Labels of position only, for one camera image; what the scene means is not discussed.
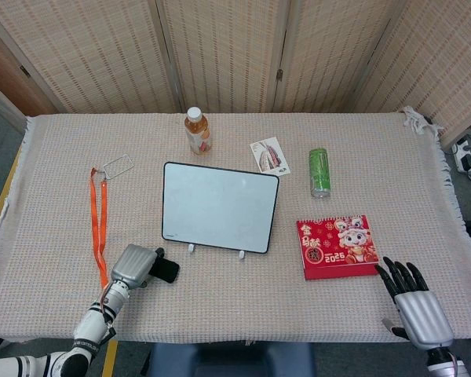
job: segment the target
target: robotic arm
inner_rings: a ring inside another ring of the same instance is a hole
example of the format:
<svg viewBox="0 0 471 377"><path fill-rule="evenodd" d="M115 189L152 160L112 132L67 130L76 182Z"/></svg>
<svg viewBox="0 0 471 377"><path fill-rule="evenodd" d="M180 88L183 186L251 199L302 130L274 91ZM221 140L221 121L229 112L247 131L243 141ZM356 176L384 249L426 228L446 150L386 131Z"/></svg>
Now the robotic arm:
<svg viewBox="0 0 471 377"><path fill-rule="evenodd" d="M0 359L0 377L83 377L100 347L115 336L113 321L129 298L129 291L146 287L156 276L172 283L180 266L164 258L164 249L155 252L130 244L111 271L112 282L94 302L74 332L73 347L35 358Z"/></svg>
<svg viewBox="0 0 471 377"><path fill-rule="evenodd" d="M376 265L400 314L404 328L397 328L384 318L382 323L394 335L410 340L419 350L427 351L427 368L432 377L469 377L464 363L448 347L454 333L436 296L428 289L420 271L407 263L393 262L384 257L391 276Z"/></svg>

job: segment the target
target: small card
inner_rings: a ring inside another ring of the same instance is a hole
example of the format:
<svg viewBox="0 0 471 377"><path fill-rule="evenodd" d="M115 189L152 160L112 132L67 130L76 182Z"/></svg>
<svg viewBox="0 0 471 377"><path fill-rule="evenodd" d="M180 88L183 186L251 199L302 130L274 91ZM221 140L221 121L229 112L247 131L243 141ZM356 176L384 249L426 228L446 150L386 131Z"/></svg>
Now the small card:
<svg viewBox="0 0 471 377"><path fill-rule="evenodd" d="M278 176L291 173L277 137L257 141L250 147L260 173Z"/></svg>

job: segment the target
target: cartoon character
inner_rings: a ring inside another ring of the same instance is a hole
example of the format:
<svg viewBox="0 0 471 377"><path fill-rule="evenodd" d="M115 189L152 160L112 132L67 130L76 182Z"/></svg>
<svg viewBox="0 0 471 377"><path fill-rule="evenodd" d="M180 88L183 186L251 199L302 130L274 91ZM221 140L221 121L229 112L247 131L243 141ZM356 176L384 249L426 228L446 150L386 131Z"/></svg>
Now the cartoon character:
<svg viewBox="0 0 471 377"><path fill-rule="evenodd" d="M345 261L349 264L378 261L377 253L371 242L370 233L363 227L362 218L352 218L351 224L338 219L335 222L340 246L348 250Z"/></svg>

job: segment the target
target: green can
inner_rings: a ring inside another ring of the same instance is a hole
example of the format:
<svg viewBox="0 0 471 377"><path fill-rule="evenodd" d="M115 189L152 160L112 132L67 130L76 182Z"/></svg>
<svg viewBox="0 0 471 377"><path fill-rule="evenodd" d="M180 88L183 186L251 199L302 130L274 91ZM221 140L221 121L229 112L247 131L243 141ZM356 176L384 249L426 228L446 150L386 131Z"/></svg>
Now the green can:
<svg viewBox="0 0 471 377"><path fill-rule="evenodd" d="M325 148L317 148L309 152L309 173L312 196L315 198L329 196L330 169L328 168L328 154Z"/></svg>

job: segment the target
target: table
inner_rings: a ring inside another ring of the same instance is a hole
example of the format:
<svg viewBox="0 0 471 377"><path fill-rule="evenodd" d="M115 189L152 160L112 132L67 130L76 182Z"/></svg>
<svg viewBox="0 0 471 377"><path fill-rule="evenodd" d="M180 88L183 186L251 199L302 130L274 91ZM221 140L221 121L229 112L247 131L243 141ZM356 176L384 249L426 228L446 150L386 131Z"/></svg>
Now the table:
<svg viewBox="0 0 471 377"><path fill-rule="evenodd" d="M392 342L399 319L377 276L305 281L294 222L366 214L381 256L412 261L457 338L471 338L471 239L430 130L391 114L208 114L214 147L188 149L182 114L45 115L28 120L0 219L0 337L69 338L100 292L93 260L89 171L130 155L108 183L108 267L128 243L164 247L181 265L174 284L132 292L118 338L150 342L237 339ZM250 143L277 136L282 176L267 254L197 247L160 236L166 161L257 171ZM308 151L328 150L332 196L309 193Z"/></svg>

